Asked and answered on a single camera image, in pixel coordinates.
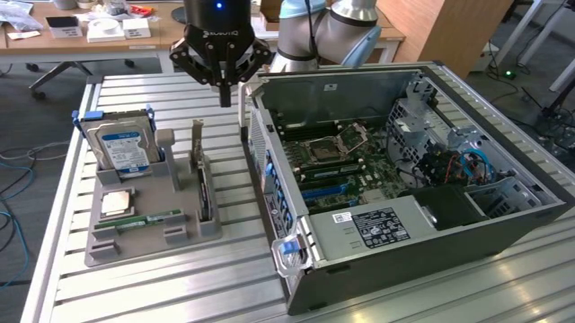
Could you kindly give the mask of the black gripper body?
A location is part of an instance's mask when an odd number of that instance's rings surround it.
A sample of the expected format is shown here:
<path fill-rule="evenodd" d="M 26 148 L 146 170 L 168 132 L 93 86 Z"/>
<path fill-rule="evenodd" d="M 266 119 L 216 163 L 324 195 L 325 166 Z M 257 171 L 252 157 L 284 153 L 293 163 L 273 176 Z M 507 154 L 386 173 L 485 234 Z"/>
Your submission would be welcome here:
<path fill-rule="evenodd" d="M 185 29 L 184 36 L 196 47 L 200 40 L 210 41 L 216 45 L 218 60 L 224 74 L 226 43 L 240 45 L 240 51 L 246 53 L 237 59 L 237 67 L 246 60 L 252 49 L 254 32 L 250 24 L 249 1 L 185 1 Z"/>

